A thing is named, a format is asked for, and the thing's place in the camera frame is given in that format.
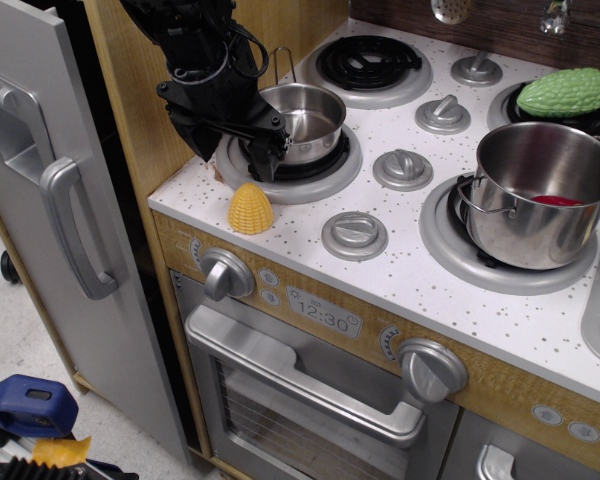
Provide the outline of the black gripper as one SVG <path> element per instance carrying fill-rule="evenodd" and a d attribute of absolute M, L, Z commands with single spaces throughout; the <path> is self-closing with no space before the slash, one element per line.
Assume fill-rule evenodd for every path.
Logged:
<path fill-rule="evenodd" d="M 249 172 L 272 182 L 291 144 L 282 115 L 261 96 L 257 82 L 230 69 L 195 82 L 172 79 L 156 87 L 184 142 L 209 161 L 224 134 L 244 144 Z"/>

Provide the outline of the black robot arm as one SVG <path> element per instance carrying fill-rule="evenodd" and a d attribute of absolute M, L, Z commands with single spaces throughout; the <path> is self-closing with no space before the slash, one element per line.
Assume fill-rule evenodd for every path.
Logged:
<path fill-rule="evenodd" d="M 169 80 L 156 93 L 185 143 L 209 160 L 224 135 L 243 140 L 252 172 L 271 182 L 290 145 L 286 121 L 261 96 L 269 56 L 232 17 L 232 1 L 125 1 L 126 13 L 158 46 Z"/>

